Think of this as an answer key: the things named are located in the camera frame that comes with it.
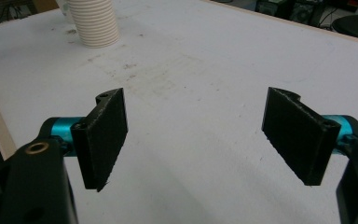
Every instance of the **white tabletop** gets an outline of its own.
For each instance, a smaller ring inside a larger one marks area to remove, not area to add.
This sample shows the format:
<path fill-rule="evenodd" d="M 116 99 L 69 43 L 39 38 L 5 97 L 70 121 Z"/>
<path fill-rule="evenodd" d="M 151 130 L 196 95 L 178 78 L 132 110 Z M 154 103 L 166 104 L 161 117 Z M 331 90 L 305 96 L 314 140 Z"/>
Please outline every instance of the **white tabletop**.
<path fill-rule="evenodd" d="M 261 131 L 269 86 L 358 119 L 358 40 L 194 0 L 114 1 L 88 49 L 59 10 L 0 25 L 0 112 L 20 147 L 124 88 L 129 133 L 102 192 L 66 159 L 80 223 L 339 223 L 333 155 L 305 187 Z"/>

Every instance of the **white table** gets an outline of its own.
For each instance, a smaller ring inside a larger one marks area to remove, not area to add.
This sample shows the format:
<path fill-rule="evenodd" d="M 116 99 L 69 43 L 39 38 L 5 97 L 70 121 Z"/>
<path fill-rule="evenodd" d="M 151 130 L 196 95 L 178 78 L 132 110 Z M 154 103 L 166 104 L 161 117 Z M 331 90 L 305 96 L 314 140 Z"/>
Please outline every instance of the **white table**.
<path fill-rule="evenodd" d="M 85 190 L 65 160 L 81 223 L 339 223 L 347 159 L 304 187 L 261 125 L 269 86 L 358 118 L 358 39 L 203 1 L 114 7 L 121 38 L 103 49 L 67 34 L 58 10 L 0 25 L 0 125 L 15 147 L 124 88 L 130 131 L 105 189 Z"/>

